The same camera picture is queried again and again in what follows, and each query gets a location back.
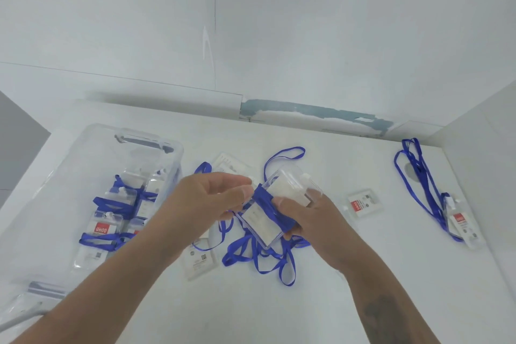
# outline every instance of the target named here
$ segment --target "hand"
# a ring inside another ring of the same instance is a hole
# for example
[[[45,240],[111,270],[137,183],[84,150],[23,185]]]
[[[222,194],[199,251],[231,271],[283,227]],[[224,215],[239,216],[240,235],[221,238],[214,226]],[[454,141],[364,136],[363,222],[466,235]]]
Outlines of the hand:
[[[309,207],[285,197],[274,197],[273,204],[298,223],[284,235],[286,239],[302,236],[324,261],[338,270],[352,259],[360,237],[326,195]]]
[[[184,250],[215,221],[230,219],[233,214],[229,210],[242,210],[253,193],[247,177],[193,174],[177,184],[142,232],[167,243],[171,253],[168,260],[173,261],[178,250]]]

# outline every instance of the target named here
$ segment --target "peeling paint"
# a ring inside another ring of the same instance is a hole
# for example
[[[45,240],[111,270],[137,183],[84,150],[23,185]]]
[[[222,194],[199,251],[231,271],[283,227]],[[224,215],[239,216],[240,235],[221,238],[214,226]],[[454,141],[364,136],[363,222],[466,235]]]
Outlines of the peeling paint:
[[[240,116],[251,118],[258,112],[297,112],[319,119],[340,119],[366,125],[383,136],[394,125],[393,121],[378,119],[374,114],[349,112],[347,110],[332,109],[330,107],[303,105],[302,103],[271,101],[267,99],[249,99],[242,102]]]

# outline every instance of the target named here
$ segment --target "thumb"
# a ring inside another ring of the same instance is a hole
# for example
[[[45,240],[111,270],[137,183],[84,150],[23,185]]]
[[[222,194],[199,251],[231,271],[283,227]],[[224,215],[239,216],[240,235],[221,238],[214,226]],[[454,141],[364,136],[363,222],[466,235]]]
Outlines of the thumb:
[[[274,197],[273,204],[284,215],[291,217],[296,222],[303,221],[307,208],[286,197]]]
[[[217,209],[221,212],[240,206],[249,201],[255,192],[251,185],[240,185],[215,195]]]

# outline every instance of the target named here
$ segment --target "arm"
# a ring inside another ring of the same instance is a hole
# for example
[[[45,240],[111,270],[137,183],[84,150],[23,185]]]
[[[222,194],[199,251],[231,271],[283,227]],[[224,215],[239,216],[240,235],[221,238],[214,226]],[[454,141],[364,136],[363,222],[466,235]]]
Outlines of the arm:
[[[225,211],[241,209],[250,184],[224,173],[184,178],[138,236],[13,343],[114,343],[164,269]]]
[[[298,222],[286,235],[300,235],[349,283],[371,344],[439,344],[396,277],[323,196],[313,207],[275,198],[276,207]]]

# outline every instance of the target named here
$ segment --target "left hand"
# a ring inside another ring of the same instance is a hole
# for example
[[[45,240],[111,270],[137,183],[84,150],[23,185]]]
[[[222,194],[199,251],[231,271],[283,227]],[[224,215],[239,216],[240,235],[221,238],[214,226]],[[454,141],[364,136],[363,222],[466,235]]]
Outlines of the left hand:
[[[226,173],[193,174],[183,178],[145,226],[148,236],[170,245],[170,259],[184,250],[217,220],[232,217],[253,195],[251,180]]]

